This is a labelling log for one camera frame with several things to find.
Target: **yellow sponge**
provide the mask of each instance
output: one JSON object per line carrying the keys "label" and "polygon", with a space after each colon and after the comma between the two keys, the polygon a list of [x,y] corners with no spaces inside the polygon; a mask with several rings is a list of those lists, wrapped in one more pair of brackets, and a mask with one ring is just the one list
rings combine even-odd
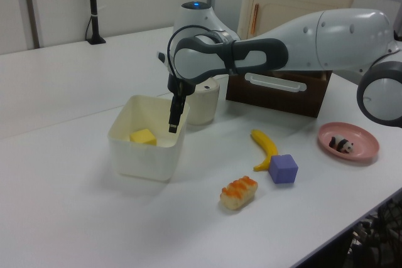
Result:
{"label": "yellow sponge", "polygon": [[156,146],[156,137],[149,129],[143,129],[130,134],[130,141]]}

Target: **white handle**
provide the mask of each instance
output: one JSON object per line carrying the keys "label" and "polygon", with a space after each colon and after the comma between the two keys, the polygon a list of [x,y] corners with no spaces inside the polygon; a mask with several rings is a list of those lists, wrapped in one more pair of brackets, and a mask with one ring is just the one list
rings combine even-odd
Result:
{"label": "white handle", "polygon": [[307,89],[307,85],[305,83],[284,80],[282,78],[269,77],[266,75],[256,75],[255,73],[246,73],[244,78],[255,85],[285,90],[289,92],[299,92],[305,91]]}

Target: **purple block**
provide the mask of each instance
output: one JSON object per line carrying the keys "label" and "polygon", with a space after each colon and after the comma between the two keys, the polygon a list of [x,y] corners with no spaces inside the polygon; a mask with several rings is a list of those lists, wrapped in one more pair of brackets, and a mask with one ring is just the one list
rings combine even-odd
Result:
{"label": "purple block", "polygon": [[268,172],[274,183],[293,183],[298,166],[291,155],[275,155],[271,157]]}

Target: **white cup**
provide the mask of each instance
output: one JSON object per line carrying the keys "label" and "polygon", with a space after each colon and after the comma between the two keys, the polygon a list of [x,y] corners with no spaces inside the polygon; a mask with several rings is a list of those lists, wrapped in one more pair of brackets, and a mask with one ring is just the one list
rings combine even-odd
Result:
{"label": "white cup", "polygon": [[186,103],[190,106],[187,122],[191,125],[202,125],[212,121],[218,96],[219,83],[214,78],[198,84],[194,93],[186,98]]}

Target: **banana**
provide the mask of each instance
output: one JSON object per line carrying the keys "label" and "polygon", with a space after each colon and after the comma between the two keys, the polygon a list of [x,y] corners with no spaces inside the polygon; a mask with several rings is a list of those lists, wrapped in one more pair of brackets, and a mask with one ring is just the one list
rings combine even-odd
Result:
{"label": "banana", "polygon": [[265,160],[259,165],[254,167],[255,171],[266,171],[271,162],[271,156],[278,155],[278,149],[274,142],[262,131],[253,129],[251,130],[251,137],[259,144],[266,153]]}

